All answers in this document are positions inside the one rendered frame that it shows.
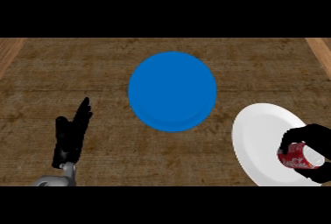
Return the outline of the red soda can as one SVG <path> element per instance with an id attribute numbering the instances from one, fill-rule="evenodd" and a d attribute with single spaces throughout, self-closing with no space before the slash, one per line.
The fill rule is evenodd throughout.
<path id="1" fill-rule="evenodd" d="M 325 163 L 325 157 L 305 143 L 291 143 L 287 153 L 278 150 L 276 156 L 282 165 L 293 169 L 313 170 Z"/>

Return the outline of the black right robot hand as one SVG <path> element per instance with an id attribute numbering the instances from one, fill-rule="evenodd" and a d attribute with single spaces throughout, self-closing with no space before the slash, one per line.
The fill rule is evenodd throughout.
<path id="1" fill-rule="evenodd" d="M 305 143 L 328 160 L 331 160 L 331 129 L 319 124 L 307 124 L 284 133 L 278 151 L 287 154 L 290 144 Z M 324 184 L 331 181 L 331 163 L 325 162 L 316 169 L 296 169 L 307 179 Z"/>

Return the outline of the blue plate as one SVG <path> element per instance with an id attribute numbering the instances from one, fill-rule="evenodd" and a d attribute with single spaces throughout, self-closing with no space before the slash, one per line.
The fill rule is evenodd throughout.
<path id="1" fill-rule="evenodd" d="M 132 73 L 127 98 L 136 117 L 155 130 L 191 130 L 210 116 L 217 102 L 213 71 L 186 52 L 158 52 Z"/>

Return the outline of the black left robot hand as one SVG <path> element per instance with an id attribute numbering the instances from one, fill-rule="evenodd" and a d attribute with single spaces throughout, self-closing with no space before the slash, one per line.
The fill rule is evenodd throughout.
<path id="1" fill-rule="evenodd" d="M 58 169 L 67 162 L 73 164 L 78 162 L 92 116 L 89 98 L 86 97 L 77 108 L 74 120 L 70 121 L 64 116 L 56 118 L 56 147 L 52 166 Z"/>

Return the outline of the white plate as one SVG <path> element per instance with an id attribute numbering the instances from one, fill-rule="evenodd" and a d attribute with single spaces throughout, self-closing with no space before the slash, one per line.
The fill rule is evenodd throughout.
<path id="1" fill-rule="evenodd" d="M 279 162 L 276 151 L 284 133 L 306 124 L 271 103 L 247 106 L 232 123 L 232 147 L 242 169 L 259 186 L 319 186 Z"/>

